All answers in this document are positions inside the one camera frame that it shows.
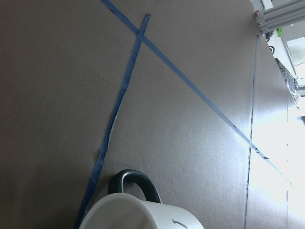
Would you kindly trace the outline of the black keyboard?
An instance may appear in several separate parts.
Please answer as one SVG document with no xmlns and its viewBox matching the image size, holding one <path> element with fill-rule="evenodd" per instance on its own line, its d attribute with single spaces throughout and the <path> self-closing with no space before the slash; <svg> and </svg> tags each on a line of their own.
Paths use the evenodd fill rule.
<svg viewBox="0 0 305 229">
<path fill-rule="evenodd" d="M 280 62 L 278 58 L 275 58 L 275 61 L 280 69 L 280 72 L 285 80 L 285 82 L 288 84 L 288 88 L 290 91 L 296 91 L 298 90 L 298 83 L 296 79 L 291 75 L 289 70 Z"/>
</svg>

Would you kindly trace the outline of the white mug black handle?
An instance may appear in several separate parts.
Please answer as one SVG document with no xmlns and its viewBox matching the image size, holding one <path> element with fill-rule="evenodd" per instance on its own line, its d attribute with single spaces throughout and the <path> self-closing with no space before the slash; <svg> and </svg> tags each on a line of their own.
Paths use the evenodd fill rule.
<svg viewBox="0 0 305 229">
<path fill-rule="evenodd" d="M 124 182 L 135 183 L 145 200 L 124 192 Z M 81 229 L 202 229 L 189 211 L 163 204 L 154 183 L 144 173 L 125 169 L 114 175 L 108 195 L 86 214 Z"/>
</svg>

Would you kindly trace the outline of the green clamp tool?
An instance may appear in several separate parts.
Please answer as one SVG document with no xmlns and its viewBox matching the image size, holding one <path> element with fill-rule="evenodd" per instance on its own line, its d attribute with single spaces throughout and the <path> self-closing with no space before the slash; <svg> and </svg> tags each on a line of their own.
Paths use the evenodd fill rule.
<svg viewBox="0 0 305 229">
<path fill-rule="evenodd" d="M 282 33 L 283 33 L 283 29 L 282 28 L 279 28 L 276 30 L 276 33 L 277 33 L 277 36 L 278 37 L 281 37 Z"/>
</svg>

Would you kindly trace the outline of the aluminium frame post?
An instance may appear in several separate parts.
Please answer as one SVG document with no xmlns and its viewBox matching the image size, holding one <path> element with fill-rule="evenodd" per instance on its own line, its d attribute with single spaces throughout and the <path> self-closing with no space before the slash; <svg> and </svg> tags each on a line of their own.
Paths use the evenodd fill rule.
<svg viewBox="0 0 305 229">
<path fill-rule="evenodd" d="M 259 34 L 266 34 L 305 20 L 305 2 L 288 0 L 274 6 L 271 0 L 250 1 L 254 9 L 253 21 Z"/>
</svg>

